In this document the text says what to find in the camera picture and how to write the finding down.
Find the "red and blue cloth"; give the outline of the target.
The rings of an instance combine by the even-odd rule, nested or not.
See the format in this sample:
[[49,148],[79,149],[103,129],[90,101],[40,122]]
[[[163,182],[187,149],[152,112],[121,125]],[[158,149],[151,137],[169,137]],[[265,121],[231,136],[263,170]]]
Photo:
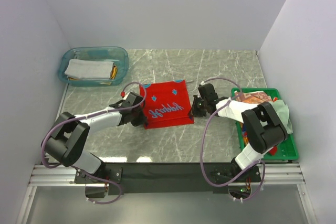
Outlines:
[[185,80],[145,84],[139,91],[141,96],[146,95],[146,130],[194,124]]

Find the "orange and grey towel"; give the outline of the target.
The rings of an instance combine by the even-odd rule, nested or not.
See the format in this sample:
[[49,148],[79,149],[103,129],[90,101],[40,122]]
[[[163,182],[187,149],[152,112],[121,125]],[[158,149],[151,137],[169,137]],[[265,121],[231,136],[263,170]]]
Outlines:
[[[113,66],[113,69],[112,69],[111,75],[110,75],[110,79],[112,79],[112,80],[115,79],[117,73],[118,73],[118,67],[117,66]],[[68,80],[78,81],[79,79],[68,77]]]

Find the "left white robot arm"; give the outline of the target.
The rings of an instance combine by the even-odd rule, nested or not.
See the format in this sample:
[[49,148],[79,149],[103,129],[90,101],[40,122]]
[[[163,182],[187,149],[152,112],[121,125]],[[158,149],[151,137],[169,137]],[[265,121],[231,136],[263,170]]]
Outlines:
[[86,115],[62,113],[55,121],[41,144],[43,154],[49,154],[65,167],[75,167],[93,183],[111,178],[106,164],[95,155],[84,150],[90,134],[109,127],[131,123],[134,127],[144,124],[146,116],[142,106],[144,97],[130,92],[117,103],[103,110]]

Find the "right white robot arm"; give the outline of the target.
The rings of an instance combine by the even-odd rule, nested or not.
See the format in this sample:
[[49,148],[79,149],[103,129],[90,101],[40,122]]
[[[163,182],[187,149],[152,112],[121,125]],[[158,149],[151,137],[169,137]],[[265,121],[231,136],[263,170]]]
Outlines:
[[288,138],[287,129],[270,102],[251,104],[220,98],[210,83],[199,85],[198,92],[190,110],[192,116],[210,114],[234,120],[245,127],[248,143],[231,161],[231,175],[235,181],[244,181],[250,173],[248,166]]

